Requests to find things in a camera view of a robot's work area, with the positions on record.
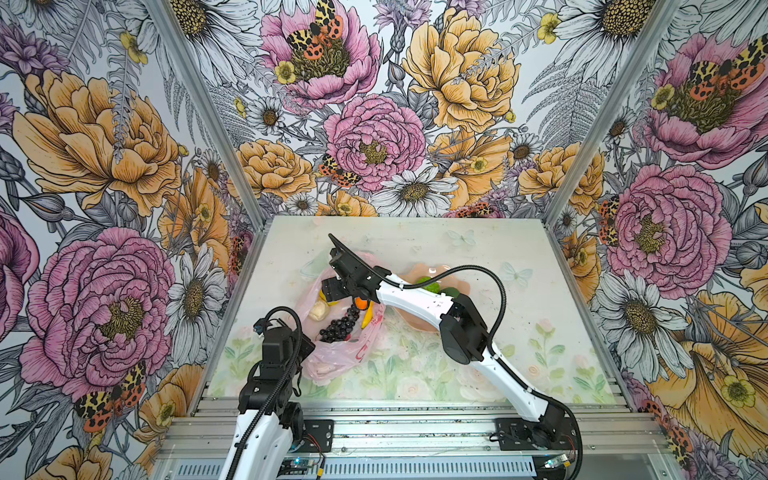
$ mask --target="metal bracket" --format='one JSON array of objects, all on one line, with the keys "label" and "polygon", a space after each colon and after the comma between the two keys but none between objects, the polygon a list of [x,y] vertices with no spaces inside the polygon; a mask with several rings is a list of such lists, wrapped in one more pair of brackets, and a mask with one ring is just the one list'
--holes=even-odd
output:
[{"label": "metal bracket", "polygon": [[[323,453],[331,451],[333,446],[333,420],[305,420],[304,429],[306,433],[315,437]],[[296,451],[298,453],[317,453],[317,447],[305,440]]]}]

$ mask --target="wire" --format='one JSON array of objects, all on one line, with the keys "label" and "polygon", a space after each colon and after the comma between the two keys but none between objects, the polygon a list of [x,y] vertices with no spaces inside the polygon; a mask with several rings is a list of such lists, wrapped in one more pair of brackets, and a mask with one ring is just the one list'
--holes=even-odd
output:
[{"label": "wire", "polygon": [[500,367],[503,368],[505,372],[507,372],[520,386],[525,389],[526,391],[529,391],[533,396],[542,399],[546,401],[547,403],[551,403],[552,405],[558,407],[559,409],[563,410],[568,414],[569,417],[571,417],[571,424],[573,425],[574,430],[574,436],[576,437],[576,443],[577,443],[577,451],[578,456],[576,457],[576,462],[574,464],[573,472],[571,472],[571,475],[568,477],[568,480],[574,480],[576,478],[576,475],[581,471],[581,463],[584,458],[584,445],[581,443],[581,430],[578,428],[578,422],[576,421],[576,416],[574,415],[573,411],[571,411],[570,408],[568,408],[567,405],[565,405],[560,400],[554,399],[548,395],[545,395],[544,393],[541,393],[533,387],[531,387],[526,381],[520,378],[514,370],[510,369],[509,366],[506,364],[506,362],[502,362],[501,358],[499,358],[496,354],[496,352],[493,350],[493,337],[496,334],[496,331],[498,328],[502,325],[502,320],[504,319],[504,313],[507,310],[507,292],[504,288],[504,283],[502,283],[502,280],[498,278],[498,275],[490,271],[489,269],[485,268],[484,266],[480,265],[461,265],[461,266],[454,266],[451,269],[446,270],[443,273],[439,273],[438,275],[435,275],[429,280],[425,280],[421,283],[414,283],[414,284],[400,284],[393,280],[390,280],[383,276],[381,273],[375,271],[373,267],[371,267],[368,263],[365,262],[365,260],[361,259],[357,256],[357,254],[353,251],[351,251],[349,248],[347,248],[344,245],[341,245],[341,250],[345,250],[353,259],[360,262],[370,273],[373,273],[373,275],[380,278],[384,283],[387,283],[391,286],[396,286],[398,288],[402,288],[403,290],[415,290],[417,288],[423,288],[431,283],[434,283],[438,280],[441,280],[448,275],[452,275],[456,272],[461,272],[463,270],[477,270],[478,272],[483,272],[486,275],[490,276],[494,282],[496,282],[496,286],[498,286],[498,292],[501,296],[501,302],[499,303],[498,307],[498,315],[496,316],[496,321],[493,322],[493,326],[491,327],[490,332],[488,333],[488,352],[491,354],[491,356],[496,360],[496,362],[499,364]]},{"label": "wire", "polygon": [[289,380],[289,378],[292,377],[291,371],[293,370],[293,366],[296,365],[296,361],[299,359],[299,350],[301,345],[300,342],[301,342],[301,336],[302,336],[301,319],[299,318],[299,314],[296,313],[292,308],[289,308],[287,306],[276,306],[275,308],[267,312],[264,318],[269,320],[272,317],[272,315],[274,315],[277,312],[286,312],[293,317],[293,320],[296,322],[296,334],[299,339],[299,344],[297,344],[293,348],[290,359],[288,359],[288,363],[286,364],[286,368],[285,370],[283,370],[283,374],[277,380],[275,389],[270,393],[270,396],[266,398],[266,401],[264,401],[264,405],[261,406],[261,408],[259,409],[259,412],[256,414],[255,417],[253,417],[253,420],[248,425],[248,428],[245,430],[243,437],[237,443],[237,447],[235,448],[235,453],[232,457],[232,463],[230,464],[230,469],[227,472],[227,480],[232,480],[234,478],[235,472],[237,472],[237,464],[240,463],[240,457],[243,455],[243,450],[245,449],[245,445],[246,445],[246,442],[248,441],[248,438],[250,438],[250,435],[253,433],[253,430],[256,428],[257,423],[259,423],[259,420],[261,420],[261,417],[265,413],[267,415],[272,413],[272,408],[274,407],[274,403],[277,400],[277,396],[283,390],[283,387],[286,385],[286,382]]}]

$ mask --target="butterfly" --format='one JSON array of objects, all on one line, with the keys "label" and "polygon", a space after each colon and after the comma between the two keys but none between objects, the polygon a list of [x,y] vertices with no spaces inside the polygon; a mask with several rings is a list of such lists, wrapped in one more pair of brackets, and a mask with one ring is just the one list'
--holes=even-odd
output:
[{"label": "butterfly", "polygon": [[753,41],[734,59],[718,65],[713,61],[697,61],[690,66],[688,81],[693,84],[690,96],[697,101],[712,94],[723,95],[728,88],[741,91],[753,84],[765,71],[768,57],[768,34]]},{"label": "butterfly", "polygon": [[297,30],[288,35],[288,45],[307,60],[320,60],[326,48],[331,48],[332,40],[341,38],[344,32],[344,20],[336,14],[333,0],[319,0],[315,11],[315,21],[308,30]]},{"label": "butterfly", "polygon": [[533,270],[530,268],[518,272],[509,262],[502,263],[502,280],[506,282],[516,282],[525,288],[532,276]]},{"label": "butterfly", "polygon": [[600,232],[598,232],[600,241],[609,247],[616,247],[619,244],[619,236],[615,225],[616,212],[619,211],[619,196],[614,195],[604,201],[600,205],[599,211],[602,217],[599,222]]},{"label": "butterfly", "polygon": [[453,239],[454,247],[460,247],[464,243],[466,243],[467,245],[477,244],[477,241],[475,240],[474,230],[468,230],[467,233],[465,233],[464,235],[461,235],[459,232],[455,232],[453,230],[448,230],[448,236]]},{"label": "butterfly", "polygon": [[135,407],[147,385],[147,365],[139,362],[128,371],[120,384],[112,390],[91,392],[74,403],[74,410],[85,420],[83,430],[96,433],[107,427],[113,416],[120,416],[125,409]]},{"label": "butterfly", "polygon": [[351,187],[361,180],[358,174],[342,170],[336,159],[328,154],[323,155],[317,170],[326,177],[330,177],[331,181],[340,187]]}]

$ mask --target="daisy center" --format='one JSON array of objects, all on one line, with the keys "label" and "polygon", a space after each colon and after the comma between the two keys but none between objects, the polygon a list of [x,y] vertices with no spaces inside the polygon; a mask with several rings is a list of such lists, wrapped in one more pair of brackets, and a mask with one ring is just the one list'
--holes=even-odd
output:
[{"label": "daisy center", "polygon": [[656,317],[650,312],[648,306],[640,300],[630,300],[624,306],[624,311],[627,313],[629,324],[634,331],[644,333],[645,335],[650,335],[656,331]]},{"label": "daisy center", "polygon": [[656,0],[613,0],[603,11],[603,28],[617,37],[637,34]]},{"label": "daisy center", "polygon": [[213,180],[214,182],[219,181],[219,166],[216,164],[216,162],[211,161],[207,166],[206,169],[208,170],[208,178]]},{"label": "daisy center", "polygon": [[265,110],[261,117],[264,121],[264,124],[269,127],[273,127],[275,124],[277,124],[277,112],[274,110]]},{"label": "daisy center", "polygon": [[528,145],[520,145],[512,151],[512,156],[515,160],[521,160],[531,154],[531,147]]},{"label": "daisy center", "polygon": [[427,196],[429,187],[425,184],[405,185],[400,192],[400,198],[406,202],[416,202]]},{"label": "daisy center", "polygon": [[352,206],[349,204],[339,204],[336,209],[339,211],[339,215],[342,217],[348,217],[349,215],[352,215]]},{"label": "daisy center", "polygon": [[184,312],[188,318],[195,318],[203,309],[203,282],[192,280],[187,287],[187,295],[184,296]]},{"label": "daisy center", "polygon": [[304,53],[295,51],[291,63],[295,67],[295,75],[298,80],[310,81],[312,78],[321,78],[326,75],[343,77],[350,64],[349,52],[344,47],[341,38],[331,40],[331,46],[323,47],[323,56],[315,60],[304,57]]},{"label": "daisy center", "polygon": [[186,35],[197,35],[205,29],[205,10],[196,0],[170,0],[181,30]]},{"label": "daisy center", "polygon": [[616,120],[613,125],[611,125],[611,129],[608,131],[608,134],[612,137],[619,137],[624,133],[624,130],[627,129],[627,124],[624,123],[623,120]]},{"label": "daisy center", "polygon": [[114,339],[118,333],[122,333],[128,339],[136,337],[136,330],[144,319],[144,309],[141,302],[133,297],[128,297],[120,302],[112,303],[109,307],[112,314],[109,322],[99,326],[99,330],[110,339]]},{"label": "daisy center", "polygon": [[361,141],[358,148],[360,153],[366,156],[366,163],[368,165],[383,164],[384,160],[386,160],[386,146],[381,145],[375,140],[370,145],[366,145]]},{"label": "daisy center", "polygon": [[664,225],[654,223],[650,214],[640,220],[640,233],[634,238],[645,253],[656,253],[664,245]]}]

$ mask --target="black mounting plate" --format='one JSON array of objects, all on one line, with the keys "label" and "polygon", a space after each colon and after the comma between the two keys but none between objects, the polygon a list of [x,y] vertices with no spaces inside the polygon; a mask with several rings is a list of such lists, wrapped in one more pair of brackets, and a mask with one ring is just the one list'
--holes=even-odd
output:
[{"label": "black mounting plate", "polygon": [[[323,453],[331,451],[333,445],[333,420],[307,420],[304,419],[305,433],[309,433],[320,444]],[[317,447],[306,440],[296,450],[299,453],[317,453]]]},{"label": "black mounting plate", "polygon": [[[520,439],[520,435],[514,435],[514,432],[524,431],[527,428],[527,422],[523,419],[496,419],[496,432],[504,432],[507,435],[498,436],[498,447],[503,452],[510,450],[517,451],[536,451],[538,450],[532,443],[525,439]],[[571,451],[571,443],[565,435],[560,435],[550,450]]]}]

